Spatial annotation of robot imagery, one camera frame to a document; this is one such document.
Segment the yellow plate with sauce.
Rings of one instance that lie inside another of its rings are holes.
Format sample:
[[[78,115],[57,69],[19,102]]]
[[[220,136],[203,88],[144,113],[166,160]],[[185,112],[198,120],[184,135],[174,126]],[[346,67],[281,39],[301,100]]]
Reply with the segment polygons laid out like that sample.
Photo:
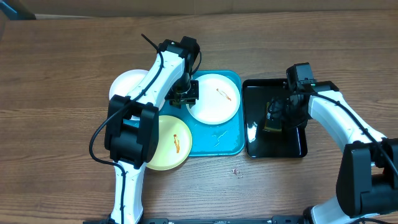
[[[158,171],[176,168],[188,157],[192,143],[191,131],[181,119],[159,116],[159,142],[147,167]]]

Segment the green yellow sponge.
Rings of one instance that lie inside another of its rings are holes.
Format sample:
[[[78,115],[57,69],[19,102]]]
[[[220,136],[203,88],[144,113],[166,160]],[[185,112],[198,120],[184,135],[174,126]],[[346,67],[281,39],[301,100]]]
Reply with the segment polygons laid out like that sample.
[[[264,128],[263,130],[265,131],[270,131],[270,132],[281,132],[282,131],[282,125],[281,121],[279,118],[275,118],[273,114],[271,114],[271,109],[269,108],[271,105],[270,102],[266,104],[266,117],[265,117],[265,122],[264,122]]]

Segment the white plate with sauce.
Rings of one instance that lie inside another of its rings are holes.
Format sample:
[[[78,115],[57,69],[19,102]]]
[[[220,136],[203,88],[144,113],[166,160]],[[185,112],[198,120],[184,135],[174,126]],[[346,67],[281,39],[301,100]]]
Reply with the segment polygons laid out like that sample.
[[[199,84],[199,98],[193,106],[187,106],[187,110],[197,121],[216,125],[235,116],[241,104],[241,95],[231,79],[210,73],[196,80]]]

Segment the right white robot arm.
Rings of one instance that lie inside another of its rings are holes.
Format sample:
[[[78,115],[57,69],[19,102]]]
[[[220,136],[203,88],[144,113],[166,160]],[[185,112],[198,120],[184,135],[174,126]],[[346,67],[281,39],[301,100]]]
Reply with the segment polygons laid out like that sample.
[[[368,125],[332,82],[297,82],[290,96],[267,104],[266,120],[283,128],[318,121],[340,147],[343,157],[336,195],[308,207],[304,223],[376,222],[376,215],[397,211],[397,139]]]

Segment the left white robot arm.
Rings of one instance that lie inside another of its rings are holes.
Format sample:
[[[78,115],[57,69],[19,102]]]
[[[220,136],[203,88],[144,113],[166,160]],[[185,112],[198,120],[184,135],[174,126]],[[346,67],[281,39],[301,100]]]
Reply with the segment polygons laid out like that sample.
[[[142,81],[124,96],[113,95],[109,102],[104,147],[116,174],[111,223],[142,219],[144,172],[159,142],[161,103],[193,105],[198,99],[198,82],[191,79],[200,53],[196,39],[165,40],[155,49],[156,60]]]

